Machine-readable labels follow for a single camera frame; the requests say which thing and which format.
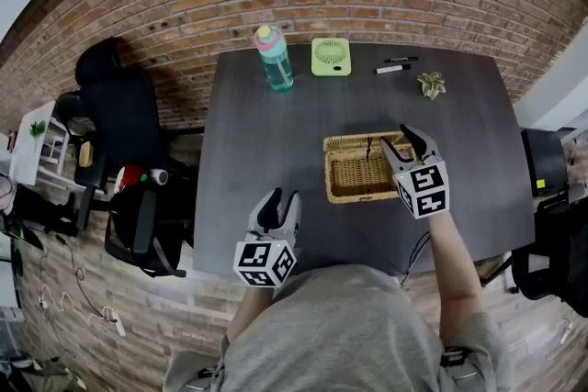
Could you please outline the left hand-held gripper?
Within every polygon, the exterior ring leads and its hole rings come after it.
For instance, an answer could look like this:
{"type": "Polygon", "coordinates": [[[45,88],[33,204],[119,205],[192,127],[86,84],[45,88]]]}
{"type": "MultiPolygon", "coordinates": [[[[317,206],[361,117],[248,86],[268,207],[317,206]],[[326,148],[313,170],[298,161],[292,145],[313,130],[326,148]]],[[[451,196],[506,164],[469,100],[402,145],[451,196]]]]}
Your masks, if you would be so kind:
{"type": "Polygon", "coordinates": [[[281,287],[297,264],[293,246],[300,228],[300,194],[290,195],[280,222],[281,197],[278,187],[256,204],[244,240],[236,244],[233,271],[250,287],[281,287]],[[269,233],[274,229],[278,233],[269,233]]]}

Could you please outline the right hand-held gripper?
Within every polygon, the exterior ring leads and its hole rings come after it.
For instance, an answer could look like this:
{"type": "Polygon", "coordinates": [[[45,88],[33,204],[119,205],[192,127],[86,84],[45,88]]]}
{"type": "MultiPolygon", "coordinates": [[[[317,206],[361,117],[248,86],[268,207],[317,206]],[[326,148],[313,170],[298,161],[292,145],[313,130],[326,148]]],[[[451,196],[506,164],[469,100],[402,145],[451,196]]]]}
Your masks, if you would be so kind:
{"type": "Polygon", "coordinates": [[[401,131],[423,163],[412,167],[412,157],[400,155],[387,139],[379,141],[394,172],[399,198],[415,219],[448,211],[447,168],[435,140],[424,131],[405,124],[401,124],[401,131]]]}

